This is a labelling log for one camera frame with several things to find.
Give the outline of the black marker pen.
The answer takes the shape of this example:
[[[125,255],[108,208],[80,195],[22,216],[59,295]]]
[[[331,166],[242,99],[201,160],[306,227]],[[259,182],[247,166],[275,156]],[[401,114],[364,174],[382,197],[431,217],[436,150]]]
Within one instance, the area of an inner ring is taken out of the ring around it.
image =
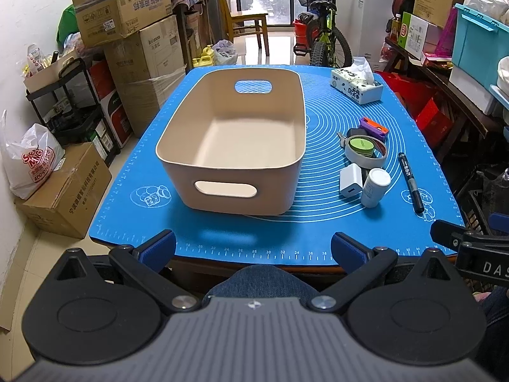
[[[418,190],[418,185],[414,178],[412,168],[410,167],[409,161],[404,153],[399,153],[398,159],[399,159],[400,166],[401,166],[402,172],[403,172],[405,180],[406,180],[408,190],[411,194],[412,206],[413,206],[414,212],[418,215],[423,214],[424,213],[424,204],[423,204],[420,192]]]

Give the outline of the purple orange utility knife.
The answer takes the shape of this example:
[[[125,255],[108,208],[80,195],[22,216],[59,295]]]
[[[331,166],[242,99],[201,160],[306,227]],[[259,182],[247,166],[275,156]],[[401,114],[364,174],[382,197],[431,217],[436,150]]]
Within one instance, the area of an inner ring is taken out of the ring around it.
[[[389,134],[389,129],[367,117],[360,119],[360,128],[364,129],[368,135],[380,141],[385,141]]]

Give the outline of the wooden chair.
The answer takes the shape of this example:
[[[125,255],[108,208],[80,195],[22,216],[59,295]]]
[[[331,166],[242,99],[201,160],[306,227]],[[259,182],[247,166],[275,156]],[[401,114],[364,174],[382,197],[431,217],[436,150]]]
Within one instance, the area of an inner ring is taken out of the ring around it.
[[[267,12],[232,11],[227,0],[217,0],[223,20],[227,40],[234,42],[236,37],[255,35],[259,49],[264,46],[265,55],[270,55],[268,40]]]

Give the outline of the beige plastic storage bin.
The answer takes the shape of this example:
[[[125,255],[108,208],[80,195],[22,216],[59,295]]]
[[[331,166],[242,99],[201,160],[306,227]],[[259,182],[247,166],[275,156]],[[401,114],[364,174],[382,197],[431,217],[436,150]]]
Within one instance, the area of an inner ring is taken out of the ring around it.
[[[202,71],[155,148],[179,197],[204,211],[285,213],[306,150],[299,74],[273,67]]]

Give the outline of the white pill bottle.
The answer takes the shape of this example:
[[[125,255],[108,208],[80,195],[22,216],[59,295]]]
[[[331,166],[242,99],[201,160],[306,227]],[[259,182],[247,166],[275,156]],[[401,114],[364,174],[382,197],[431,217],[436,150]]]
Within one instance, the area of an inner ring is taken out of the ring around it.
[[[361,203],[367,208],[377,206],[384,197],[391,182],[391,176],[385,169],[371,169],[363,185]]]

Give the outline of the teal plastic storage crate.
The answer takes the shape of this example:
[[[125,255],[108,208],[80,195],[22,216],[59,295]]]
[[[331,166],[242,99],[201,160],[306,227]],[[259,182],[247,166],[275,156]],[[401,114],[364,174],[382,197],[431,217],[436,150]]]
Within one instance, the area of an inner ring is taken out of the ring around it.
[[[509,54],[508,26],[462,4],[455,8],[452,62],[488,90],[497,83],[499,61]]]

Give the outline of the yellow oil jug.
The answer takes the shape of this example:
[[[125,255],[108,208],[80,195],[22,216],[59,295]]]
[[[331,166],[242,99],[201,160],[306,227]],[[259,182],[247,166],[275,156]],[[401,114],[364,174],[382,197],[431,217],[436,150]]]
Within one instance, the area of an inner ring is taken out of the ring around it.
[[[210,67],[215,64],[215,50],[211,45],[206,46],[199,57],[192,59],[194,67]]]

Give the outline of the black metal shelf rack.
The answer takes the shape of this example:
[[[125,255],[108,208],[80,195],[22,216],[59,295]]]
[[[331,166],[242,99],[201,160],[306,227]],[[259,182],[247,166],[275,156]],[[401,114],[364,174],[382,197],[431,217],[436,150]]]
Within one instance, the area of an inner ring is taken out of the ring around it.
[[[85,80],[89,94],[83,105],[75,100],[70,88],[70,83],[79,77]],[[83,59],[68,61],[54,83],[27,90],[26,99],[40,123],[61,145],[90,142],[107,166],[120,153]]]

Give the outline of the green white product box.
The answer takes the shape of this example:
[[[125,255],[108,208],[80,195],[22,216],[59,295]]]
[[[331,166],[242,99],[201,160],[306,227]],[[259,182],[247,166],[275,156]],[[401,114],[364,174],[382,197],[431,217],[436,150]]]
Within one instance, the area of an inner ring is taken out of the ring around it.
[[[398,45],[416,59],[421,59],[428,33],[429,23],[413,14],[402,15]]]

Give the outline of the cardboard box on floor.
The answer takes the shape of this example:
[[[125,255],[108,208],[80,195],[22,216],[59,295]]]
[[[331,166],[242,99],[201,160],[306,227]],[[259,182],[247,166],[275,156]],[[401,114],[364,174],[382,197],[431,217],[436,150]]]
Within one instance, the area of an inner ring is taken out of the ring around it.
[[[40,230],[85,238],[111,174],[93,143],[66,148],[63,164],[27,200],[15,205]]]

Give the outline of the white charger adapter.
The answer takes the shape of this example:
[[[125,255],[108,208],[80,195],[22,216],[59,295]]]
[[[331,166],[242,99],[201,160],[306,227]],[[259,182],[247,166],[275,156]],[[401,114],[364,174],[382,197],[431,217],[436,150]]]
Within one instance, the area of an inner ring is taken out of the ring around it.
[[[339,191],[343,197],[349,198],[360,193],[363,189],[361,168],[351,163],[339,172]]]

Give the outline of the white tape roll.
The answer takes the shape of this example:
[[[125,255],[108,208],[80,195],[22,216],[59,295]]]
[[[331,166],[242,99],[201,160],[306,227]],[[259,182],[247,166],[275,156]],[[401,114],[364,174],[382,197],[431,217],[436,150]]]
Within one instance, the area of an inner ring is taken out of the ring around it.
[[[360,168],[382,168],[388,157],[388,148],[384,142],[369,135],[353,135],[343,141],[346,158]]]

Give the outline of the green black bicycle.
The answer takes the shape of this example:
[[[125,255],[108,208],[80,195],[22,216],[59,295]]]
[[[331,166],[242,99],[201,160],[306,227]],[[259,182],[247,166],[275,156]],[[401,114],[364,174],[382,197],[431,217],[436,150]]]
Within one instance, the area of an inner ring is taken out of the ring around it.
[[[297,56],[309,56],[316,67],[343,68],[353,64],[346,37],[337,29],[334,0],[298,0],[306,11],[293,21]]]

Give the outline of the blue silicone baking mat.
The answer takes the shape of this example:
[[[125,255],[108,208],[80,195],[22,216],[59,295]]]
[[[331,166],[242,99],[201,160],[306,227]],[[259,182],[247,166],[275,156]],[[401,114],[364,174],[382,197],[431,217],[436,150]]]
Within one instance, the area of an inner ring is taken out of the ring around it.
[[[156,156],[157,141],[203,69],[188,73],[152,121],[115,177],[90,226],[97,243],[137,246],[162,230],[177,238],[177,255],[223,262],[277,265],[329,265],[331,238],[343,232],[368,247],[385,245],[403,256],[418,256],[432,244],[436,220],[459,224],[460,210],[442,169],[414,120],[385,88],[379,102],[359,106],[333,89],[330,72],[296,67],[307,118],[306,151],[293,206],[276,217],[217,214],[186,207]],[[347,161],[337,132],[368,117],[389,129],[385,168],[390,187],[373,209],[360,197],[339,191]],[[398,159],[409,161],[424,204],[416,214]]]

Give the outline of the silver key with ring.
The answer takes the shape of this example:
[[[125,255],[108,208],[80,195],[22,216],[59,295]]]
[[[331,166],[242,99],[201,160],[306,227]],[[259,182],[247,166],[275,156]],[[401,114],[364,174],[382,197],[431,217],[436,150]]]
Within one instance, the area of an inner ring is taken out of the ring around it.
[[[349,143],[349,137],[347,135],[342,134],[341,132],[337,132],[337,136],[339,138],[340,147],[345,148]]]

